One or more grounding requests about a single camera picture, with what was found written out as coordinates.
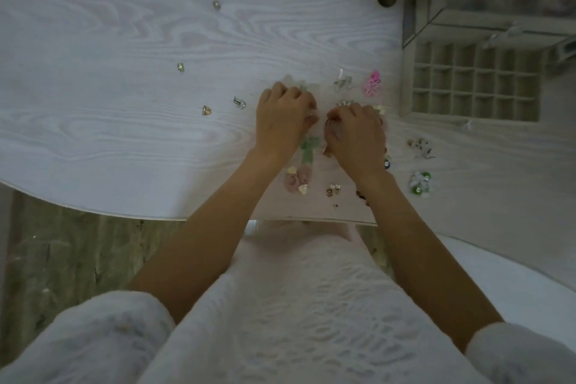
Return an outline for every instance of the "white shirt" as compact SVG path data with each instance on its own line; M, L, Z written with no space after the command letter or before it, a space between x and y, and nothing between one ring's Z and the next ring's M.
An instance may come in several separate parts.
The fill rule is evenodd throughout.
M147 293L70 308L0 383L576 382L572 351L507 323L465 357L364 247L301 233L244 238L176 327Z

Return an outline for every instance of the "person's right hand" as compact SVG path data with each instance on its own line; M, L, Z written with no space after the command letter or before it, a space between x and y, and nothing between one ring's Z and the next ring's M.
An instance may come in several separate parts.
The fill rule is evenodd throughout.
M380 116L357 103L328 112L324 138L338 163L360 185L385 173L386 136Z

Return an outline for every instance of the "green ribbon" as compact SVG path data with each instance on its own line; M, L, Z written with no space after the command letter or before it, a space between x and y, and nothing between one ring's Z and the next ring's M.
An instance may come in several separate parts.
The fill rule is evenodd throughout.
M320 146L320 139L318 137L307 137L300 143L302 149L302 164L312 164L314 162L314 155L312 151Z

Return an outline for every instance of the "sleeve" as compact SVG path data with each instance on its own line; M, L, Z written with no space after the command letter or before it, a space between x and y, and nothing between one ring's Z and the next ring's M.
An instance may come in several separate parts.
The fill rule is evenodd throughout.
M576 353L512 323L494 323L478 331L466 358L494 384L576 383Z
M105 293L59 314L0 371L0 384L134 383L174 327L148 293Z

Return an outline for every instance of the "compartment grid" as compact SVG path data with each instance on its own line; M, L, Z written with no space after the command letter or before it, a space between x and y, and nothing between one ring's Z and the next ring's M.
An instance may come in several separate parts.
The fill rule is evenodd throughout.
M537 122L544 54L417 42L412 111Z

